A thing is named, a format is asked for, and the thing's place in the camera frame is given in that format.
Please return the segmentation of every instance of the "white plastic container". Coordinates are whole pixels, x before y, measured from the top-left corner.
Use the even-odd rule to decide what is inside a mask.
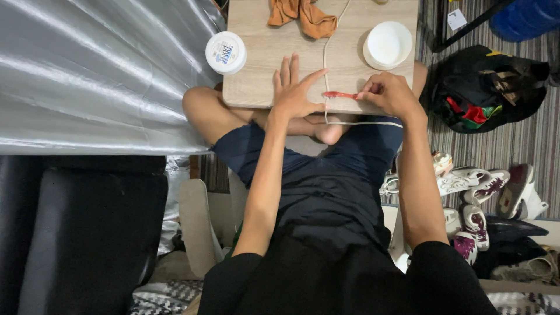
[[[247,49],[241,38],[232,32],[220,32],[206,44],[206,61],[221,75],[233,75],[247,61]]]
[[[412,50],[412,34],[406,26],[387,21],[375,26],[363,44],[363,56],[377,70],[391,70]]]

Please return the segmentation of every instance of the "black leather chair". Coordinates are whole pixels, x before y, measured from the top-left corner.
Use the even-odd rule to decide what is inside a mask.
[[[156,262],[163,156],[0,157],[0,313],[126,314]]]

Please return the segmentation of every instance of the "hand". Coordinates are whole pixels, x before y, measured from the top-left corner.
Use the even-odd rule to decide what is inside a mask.
[[[327,69],[315,71],[301,82],[298,79],[299,56],[285,56],[280,70],[274,72],[274,105],[272,112],[288,119],[302,118],[314,112],[324,112],[324,103],[312,103],[307,100],[307,91],[318,78],[325,75]]]
[[[379,106],[385,113],[403,121],[410,118],[426,118],[424,109],[416,99],[403,76],[390,72],[372,75],[358,100],[367,100]]]

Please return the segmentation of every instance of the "red toothbrush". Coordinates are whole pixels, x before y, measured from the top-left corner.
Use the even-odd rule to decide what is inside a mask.
[[[356,100],[358,99],[358,94],[350,94],[350,93],[342,93],[336,91],[327,91],[323,93],[323,96],[326,98],[334,99],[334,98],[349,98]]]

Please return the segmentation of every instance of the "wooden table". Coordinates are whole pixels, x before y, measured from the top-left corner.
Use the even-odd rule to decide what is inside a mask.
[[[316,5],[326,14],[342,13],[347,0],[318,0]],[[242,38],[247,48],[247,62],[238,73],[224,76],[223,97],[230,106],[270,108],[272,106],[272,74],[280,68],[282,57],[297,52],[300,55],[300,78],[323,67],[325,39],[314,40],[301,32],[299,21],[281,27],[267,26],[270,14],[268,0],[230,0],[228,31]],[[412,33],[410,55],[392,73],[407,78],[412,86],[412,70],[418,21],[418,0],[390,0],[378,5],[373,0],[351,0],[326,52],[329,86],[333,91],[356,93],[378,70],[363,58],[362,47],[369,31],[384,21],[404,24]],[[325,80],[319,79],[310,89],[310,101],[321,103],[326,90]],[[353,114],[383,114],[370,103],[346,98],[329,100],[329,112]]]

